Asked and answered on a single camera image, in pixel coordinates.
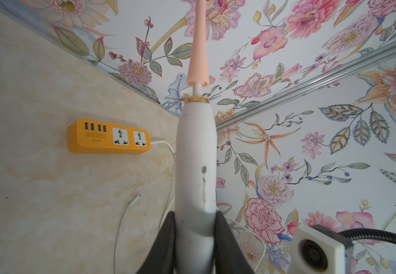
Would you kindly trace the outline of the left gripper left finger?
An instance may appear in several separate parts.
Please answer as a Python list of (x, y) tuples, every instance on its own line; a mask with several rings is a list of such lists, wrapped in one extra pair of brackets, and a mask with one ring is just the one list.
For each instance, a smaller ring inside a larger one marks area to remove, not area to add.
[(175, 238), (175, 213), (169, 211), (137, 274), (173, 274), (176, 261)]

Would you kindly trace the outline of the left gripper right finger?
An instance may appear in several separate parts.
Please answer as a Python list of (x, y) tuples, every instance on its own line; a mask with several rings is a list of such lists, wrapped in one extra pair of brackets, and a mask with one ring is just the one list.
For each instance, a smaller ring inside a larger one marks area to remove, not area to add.
[(215, 273), (216, 274), (253, 274), (253, 270), (242, 251), (221, 211), (215, 219)]

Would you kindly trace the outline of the white pink electric toothbrush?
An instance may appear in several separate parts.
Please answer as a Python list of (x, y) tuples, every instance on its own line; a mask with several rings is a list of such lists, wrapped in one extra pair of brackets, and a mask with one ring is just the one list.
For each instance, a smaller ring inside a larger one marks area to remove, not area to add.
[(216, 125), (203, 88), (209, 85), (206, 2), (196, 1), (185, 101), (176, 137), (176, 272), (210, 274), (216, 219)]

